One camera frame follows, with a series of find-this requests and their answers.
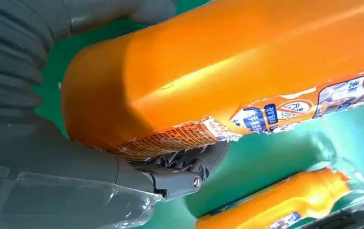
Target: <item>bottle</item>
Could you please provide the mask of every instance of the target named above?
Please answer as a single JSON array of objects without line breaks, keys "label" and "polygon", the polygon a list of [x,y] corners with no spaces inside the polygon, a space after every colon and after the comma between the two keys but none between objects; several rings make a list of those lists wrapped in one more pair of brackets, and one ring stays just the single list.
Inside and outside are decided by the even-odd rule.
[{"label": "bottle", "polygon": [[364,0],[217,0],[84,49],[67,132],[146,159],[364,105]]},{"label": "bottle", "polygon": [[[335,167],[339,161],[347,175]],[[285,229],[304,218],[321,219],[343,196],[351,191],[364,191],[364,179],[354,167],[347,170],[348,163],[336,158],[329,167],[300,172],[205,215],[196,228]]]}]

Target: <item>bolt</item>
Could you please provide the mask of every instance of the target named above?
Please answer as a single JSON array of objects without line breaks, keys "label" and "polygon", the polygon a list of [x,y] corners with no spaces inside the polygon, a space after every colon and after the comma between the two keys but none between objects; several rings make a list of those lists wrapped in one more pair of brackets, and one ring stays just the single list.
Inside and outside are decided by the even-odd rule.
[{"label": "bolt", "polygon": [[195,191],[198,191],[202,187],[202,178],[200,176],[193,177],[192,187]]}]

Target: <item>clear plastic cover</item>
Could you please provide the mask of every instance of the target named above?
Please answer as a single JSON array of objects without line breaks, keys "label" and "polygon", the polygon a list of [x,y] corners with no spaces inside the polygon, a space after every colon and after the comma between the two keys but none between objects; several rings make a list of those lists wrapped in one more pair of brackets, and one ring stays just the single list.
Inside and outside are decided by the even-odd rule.
[{"label": "clear plastic cover", "polygon": [[335,157],[329,168],[349,178],[347,185],[352,192],[364,193],[364,177],[351,161],[343,157]]},{"label": "clear plastic cover", "polygon": [[160,201],[101,181],[19,173],[0,178],[0,228],[127,229],[145,224]]},{"label": "clear plastic cover", "polygon": [[337,157],[333,142],[322,132],[313,132],[311,141],[318,148],[318,153],[315,155],[317,163],[308,168],[307,171],[316,171],[328,167]]}]

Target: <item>product label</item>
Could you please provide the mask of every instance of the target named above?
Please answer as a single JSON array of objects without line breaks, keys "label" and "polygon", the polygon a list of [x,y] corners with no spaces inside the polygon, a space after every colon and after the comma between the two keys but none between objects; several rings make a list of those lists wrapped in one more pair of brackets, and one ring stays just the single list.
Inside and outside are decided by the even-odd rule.
[{"label": "product label", "polygon": [[293,225],[294,223],[301,220],[301,216],[298,212],[293,212],[290,215],[279,219],[278,221],[274,222],[270,226],[266,227],[266,229],[286,229],[289,226]]},{"label": "product label", "polygon": [[230,132],[213,118],[205,117],[199,122],[154,131],[151,136],[133,139],[115,149],[126,159],[144,160],[219,141],[236,141],[242,134],[292,130],[305,120],[363,105],[364,72],[295,94],[279,95],[245,105],[231,118],[233,125],[238,127],[235,132],[239,134]]},{"label": "product label", "polygon": [[322,89],[314,118],[363,105],[364,77],[360,77]]},{"label": "product label", "polygon": [[231,119],[254,132],[278,133],[292,130],[305,120],[364,105],[364,72],[344,80],[322,83],[303,92],[280,95],[245,105]]},{"label": "product label", "polygon": [[219,141],[237,141],[242,135],[228,129],[207,117],[201,122],[187,122],[151,136],[136,138],[117,146],[117,154],[128,160],[145,160],[183,149],[197,148]]}]

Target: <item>orange label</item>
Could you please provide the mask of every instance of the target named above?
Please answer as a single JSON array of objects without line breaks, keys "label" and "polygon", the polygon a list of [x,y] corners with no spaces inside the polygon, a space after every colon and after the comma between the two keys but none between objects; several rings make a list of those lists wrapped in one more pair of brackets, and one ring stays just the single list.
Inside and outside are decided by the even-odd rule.
[{"label": "orange label", "polygon": [[187,122],[180,126],[157,131],[155,134],[131,140],[116,147],[126,159],[146,159],[182,149],[190,149],[220,141],[203,122]]}]

